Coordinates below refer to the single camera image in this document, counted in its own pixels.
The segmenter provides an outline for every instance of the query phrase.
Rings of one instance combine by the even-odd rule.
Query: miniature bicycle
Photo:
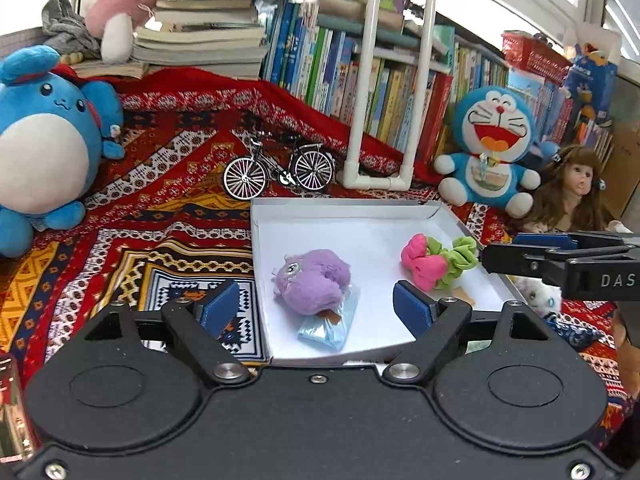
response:
[[[260,196],[270,180],[270,170],[286,187],[300,186],[307,191],[322,191],[334,178],[334,158],[322,149],[322,144],[299,145],[301,137],[294,133],[281,134],[278,140],[291,145],[289,165],[285,170],[272,158],[265,156],[263,145],[270,134],[257,131],[250,137],[251,155],[232,160],[225,168],[222,182],[225,190],[236,200],[251,200]]]

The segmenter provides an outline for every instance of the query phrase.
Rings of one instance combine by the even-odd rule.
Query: purple fur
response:
[[[300,270],[288,272],[292,264]],[[316,249],[285,258],[276,274],[276,293],[293,310],[306,316],[333,308],[342,300],[342,290],[351,281],[349,265],[328,249]]]

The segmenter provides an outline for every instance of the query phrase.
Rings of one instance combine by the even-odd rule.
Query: silver bolt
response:
[[[65,480],[66,469],[57,462],[51,462],[44,468],[44,473],[51,480]]]
[[[312,375],[309,377],[309,382],[313,384],[325,384],[329,380],[326,375]]]
[[[571,480],[587,480],[591,476],[589,464],[576,464],[571,469]]]
[[[220,363],[214,368],[213,374],[219,379],[233,380],[244,375],[243,369],[244,365],[240,363]]]
[[[420,375],[420,368],[411,363],[397,363],[389,367],[389,374],[398,380],[415,379]]]

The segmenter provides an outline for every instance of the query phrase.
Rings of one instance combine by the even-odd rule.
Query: white pvc pipe frame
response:
[[[431,60],[431,38],[433,37],[433,24],[436,17],[436,0],[426,0],[424,6],[424,27],[422,28],[422,41],[420,43],[420,56],[418,58],[418,76],[415,85],[414,109],[409,126],[409,135],[404,158],[400,166],[398,176],[373,177],[362,175],[360,170],[360,147],[364,131],[365,115],[367,113],[367,94],[369,92],[369,78],[373,63],[373,47],[376,44],[376,30],[378,29],[378,6],[380,0],[367,1],[367,13],[364,20],[364,33],[362,36],[362,52],[360,54],[360,70],[356,86],[356,101],[353,111],[353,122],[349,136],[349,147],[344,169],[338,176],[342,185],[348,189],[389,189],[406,191],[411,186],[414,176],[415,152],[420,140],[420,123],[422,122],[422,104],[426,95],[427,80],[429,77],[429,63]]]

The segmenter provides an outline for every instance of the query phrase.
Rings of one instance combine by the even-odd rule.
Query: light blue plastic bag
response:
[[[298,339],[314,341],[340,351],[347,340],[359,299],[360,289],[355,285],[349,285],[342,303],[333,309],[340,316],[340,321],[333,324],[325,317],[305,316],[298,330]]]

